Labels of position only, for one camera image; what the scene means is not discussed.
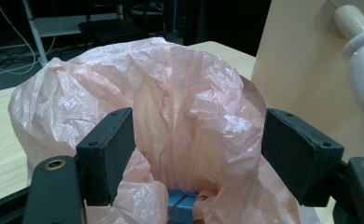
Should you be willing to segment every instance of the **pink plastic bag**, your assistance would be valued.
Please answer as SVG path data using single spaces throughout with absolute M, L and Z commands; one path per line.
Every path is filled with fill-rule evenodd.
M 206 223 L 299 223 L 296 201 L 260 155 L 266 105 L 218 57 L 150 38 L 54 58 L 13 92 L 29 163 L 75 146 L 109 112 L 133 108 L 136 151 L 102 223 L 167 222 L 167 190 L 198 192 Z

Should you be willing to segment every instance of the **plastic bag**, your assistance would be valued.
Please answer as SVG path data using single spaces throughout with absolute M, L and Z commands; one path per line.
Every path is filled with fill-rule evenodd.
M 205 223 L 299 223 L 296 201 L 260 155 L 265 104 L 218 57 L 150 38 L 51 60 L 13 92 L 29 163 L 75 155 L 107 113 L 131 106 L 136 151 L 102 223 L 167 222 L 167 190 L 198 192 Z

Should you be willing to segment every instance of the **blue plastic block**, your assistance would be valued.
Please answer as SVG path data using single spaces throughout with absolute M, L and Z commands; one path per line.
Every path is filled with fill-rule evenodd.
M 193 215 L 191 213 L 197 194 L 184 193 L 182 191 L 170 191 L 168 210 L 174 207 L 170 212 L 170 221 L 181 224 L 192 224 Z

